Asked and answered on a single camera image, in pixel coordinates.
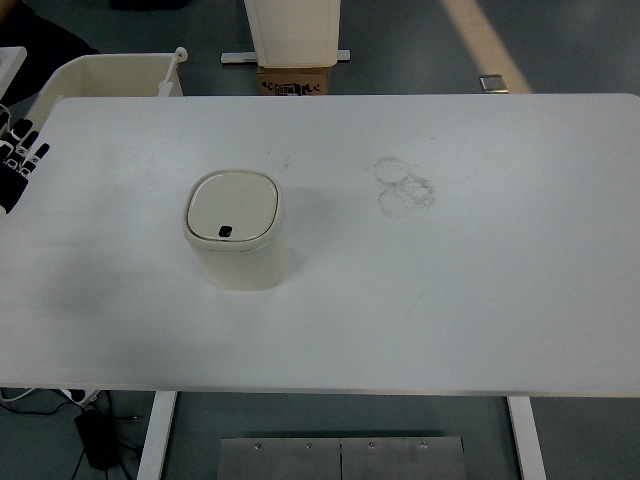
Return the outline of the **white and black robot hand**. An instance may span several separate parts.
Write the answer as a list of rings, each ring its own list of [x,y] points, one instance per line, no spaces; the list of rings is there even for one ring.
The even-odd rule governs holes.
[[[1,113],[1,214],[9,214],[27,189],[30,177],[49,152],[50,145],[33,146],[40,132],[30,119],[9,125],[9,113]]]

